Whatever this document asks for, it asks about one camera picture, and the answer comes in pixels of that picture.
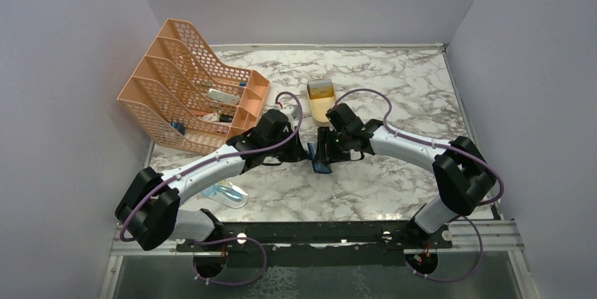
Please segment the dark blue card holder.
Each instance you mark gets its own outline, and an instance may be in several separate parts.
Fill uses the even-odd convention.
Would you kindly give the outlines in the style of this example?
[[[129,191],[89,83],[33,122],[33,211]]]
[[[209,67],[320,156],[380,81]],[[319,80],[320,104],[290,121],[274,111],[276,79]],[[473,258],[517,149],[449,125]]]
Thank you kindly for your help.
[[[328,162],[312,163],[312,168],[313,168],[313,171],[318,174],[331,174],[332,173],[332,168]]]

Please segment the beige oval tray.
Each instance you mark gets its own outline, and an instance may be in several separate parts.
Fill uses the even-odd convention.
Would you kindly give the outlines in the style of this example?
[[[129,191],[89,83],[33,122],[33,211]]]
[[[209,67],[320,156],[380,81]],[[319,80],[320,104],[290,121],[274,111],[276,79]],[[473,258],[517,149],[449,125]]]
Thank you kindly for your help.
[[[336,90],[335,95],[329,98],[309,99],[307,91],[308,102],[310,105],[313,124],[317,127],[328,127],[330,125],[326,116],[326,112],[334,105],[337,100]]]

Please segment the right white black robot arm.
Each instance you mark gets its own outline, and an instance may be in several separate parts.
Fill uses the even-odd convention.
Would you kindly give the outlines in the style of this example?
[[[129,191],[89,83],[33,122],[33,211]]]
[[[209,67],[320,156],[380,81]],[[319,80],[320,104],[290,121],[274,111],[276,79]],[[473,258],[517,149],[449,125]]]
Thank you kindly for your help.
[[[329,174],[333,163],[348,162],[353,152],[396,158],[431,172],[438,196],[408,221],[403,239],[422,248],[445,223],[468,216],[497,182],[496,175],[473,142],[459,136],[452,141],[400,133],[383,120],[363,122],[345,103],[326,113],[328,127],[318,128],[318,140],[308,144],[313,169]]]

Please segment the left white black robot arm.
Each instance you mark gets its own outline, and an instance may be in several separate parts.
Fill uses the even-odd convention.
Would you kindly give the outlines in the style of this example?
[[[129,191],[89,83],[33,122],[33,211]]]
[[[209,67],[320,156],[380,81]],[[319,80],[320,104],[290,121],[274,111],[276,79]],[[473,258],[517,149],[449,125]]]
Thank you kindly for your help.
[[[307,159],[299,130],[303,112],[269,109],[255,127],[233,136],[216,151],[179,168],[140,170],[115,209],[120,240],[153,250],[169,239],[194,239],[204,250],[220,244],[221,231],[204,212],[181,211],[193,196],[222,180],[263,165],[266,158],[281,163]]]

